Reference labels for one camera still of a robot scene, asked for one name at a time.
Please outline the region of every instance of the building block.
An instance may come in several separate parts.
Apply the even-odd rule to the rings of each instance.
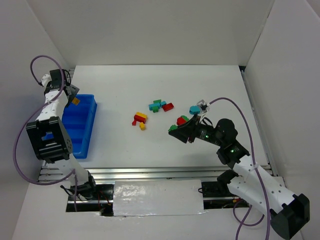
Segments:
[[[189,109],[189,113],[192,115],[199,114],[201,112],[201,108],[198,106],[191,106]]]
[[[140,117],[142,117],[142,118],[144,118],[146,120],[148,119],[148,116],[146,114],[143,114],[143,113],[138,112],[138,111],[135,113],[135,115],[138,115],[138,116],[140,116]]]
[[[153,107],[157,107],[158,109],[161,107],[160,103],[149,104],[149,110],[152,111]]]
[[[178,117],[178,119],[176,120],[176,124],[178,126],[185,124],[187,121],[185,119],[183,119],[182,117]]]
[[[168,132],[172,131],[172,130],[176,130],[178,128],[177,125],[171,125],[171,127],[169,128]]]
[[[166,101],[162,101],[162,102],[160,102],[160,105],[161,105],[161,107],[163,107],[164,105],[166,105],[167,104],[167,102]]]
[[[139,115],[134,115],[134,120],[136,121],[136,122],[141,122],[141,123],[146,123],[146,121],[147,121],[147,119],[146,118],[144,118],[144,117],[142,117],[142,116],[139,116]]]
[[[152,107],[152,112],[157,113],[159,112],[159,108],[157,106]]]
[[[171,102],[168,103],[168,104],[166,104],[166,105],[163,105],[163,106],[162,106],[162,108],[163,108],[163,110],[164,110],[165,112],[173,109],[174,107],[175,107],[175,106],[174,106]]]
[[[146,129],[146,125],[143,122],[140,122],[139,127],[142,131]]]
[[[187,122],[190,120],[187,116],[185,116],[185,115],[182,115],[181,116],[184,120],[186,120]]]

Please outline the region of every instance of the blue block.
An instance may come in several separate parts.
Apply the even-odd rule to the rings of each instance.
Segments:
[[[90,137],[94,125],[97,103],[95,96],[91,94],[78,94],[80,100],[78,105],[70,104],[63,111],[62,123],[69,134],[73,155],[76,159],[85,159],[88,155]],[[52,133],[43,139],[52,139]]]
[[[164,105],[166,105],[167,104],[167,102],[166,101],[162,101],[162,102],[160,102],[160,105],[161,105],[161,107],[163,107]]]
[[[192,115],[199,114],[201,112],[201,108],[198,106],[191,106],[189,109],[189,113]]]
[[[153,104],[149,104],[149,110],[152,111],[152,107],[157,107],[158,109],[161,108],[160,103],[153,103]]]

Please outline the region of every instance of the green block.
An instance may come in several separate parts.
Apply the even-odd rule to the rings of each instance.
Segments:
[[[177,128],[178,128],[177,125],[172,125],[172,126],[169,128],[168,132],[170,132],[170,131],[172,131],[172,130],[175,130],[175,129],[177,129]]]
[[[152,112],[157,113],[159,112],[159,108],[157,106],[152,107]]]
[[[189,121],[189,118],[187,118],[187,116],[182,115],[181,117],[182,117],[184,120],[186,120],[187,122]]]

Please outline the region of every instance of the blue bin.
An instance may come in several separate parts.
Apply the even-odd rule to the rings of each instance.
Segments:
[[[90,137],[94,125],[97,103],[91,94],[78,94],[78,105],[70,104],[63,111],[62,123],[68,132],[76,159],[85,159],[88,155]]]

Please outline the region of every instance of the red block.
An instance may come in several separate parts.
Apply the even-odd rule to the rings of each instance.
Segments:
[[[145,119],[144,117],[142,116],[139,116],[139,115],[134,115],[134,120],[137,121],[137,122],[141,122],[141,123],[146,123],[147,119]]]
[[[174,107],[175,107],[175,106],[174,106],[171,102],[168,103],[168,104],[166,104],[166,105],[163,105],[163,106],[162,106],[162,108],[163,108],[163,110],[164,110],[165,112],[173,109]]]
[[[187,121],[184,120],[182,117],[178,117],[178,119],[176,120],[176,124],[178,126],[182,125],[182,124],[185,124]]]

